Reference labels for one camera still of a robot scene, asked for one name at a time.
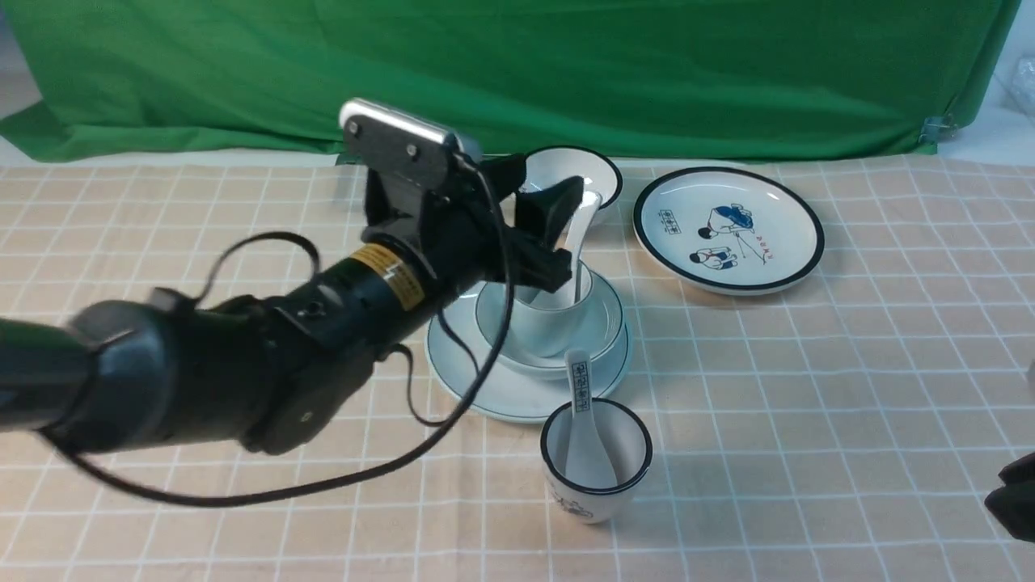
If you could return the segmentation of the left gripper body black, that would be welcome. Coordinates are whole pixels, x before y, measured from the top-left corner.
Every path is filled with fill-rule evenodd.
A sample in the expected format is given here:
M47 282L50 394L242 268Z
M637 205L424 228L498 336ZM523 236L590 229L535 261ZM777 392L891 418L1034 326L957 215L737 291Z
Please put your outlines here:
M508 234L501 202L516 187L501 167L455 170L437 188L369 169L360 262L400 312L435 313L476 281L501 275L500 240Z

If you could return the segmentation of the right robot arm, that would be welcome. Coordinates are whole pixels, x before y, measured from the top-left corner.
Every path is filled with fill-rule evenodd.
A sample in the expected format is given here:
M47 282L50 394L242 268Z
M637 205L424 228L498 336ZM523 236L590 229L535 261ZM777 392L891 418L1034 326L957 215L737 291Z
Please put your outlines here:
M986 510L1012 539L1034 544L1034 453L999 472L1002 485L984 500Z

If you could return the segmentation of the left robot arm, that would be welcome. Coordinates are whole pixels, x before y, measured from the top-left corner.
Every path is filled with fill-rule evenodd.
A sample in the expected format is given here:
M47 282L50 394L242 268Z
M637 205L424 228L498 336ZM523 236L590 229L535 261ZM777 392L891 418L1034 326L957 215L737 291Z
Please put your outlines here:
M70 454L235 440L249 452L305 445L374 366L480 281L555 291L572 275L557 248L583 199L579 175L525 190L508 156L465 169L367 169L362 245L284 296L157 288L103 301L63 327L2 320L2 430Z

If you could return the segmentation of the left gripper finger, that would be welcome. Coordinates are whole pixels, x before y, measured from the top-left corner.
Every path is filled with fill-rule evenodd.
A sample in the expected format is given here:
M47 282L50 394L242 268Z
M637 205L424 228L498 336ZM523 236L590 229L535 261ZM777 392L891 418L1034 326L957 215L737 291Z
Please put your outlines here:
M583 200L584 180L572 176L544 190L515 192L514 228L533 243L555 250Z
M501 281L555 293L572 279L572 258L566 248L551 250L522 238L511 239Z

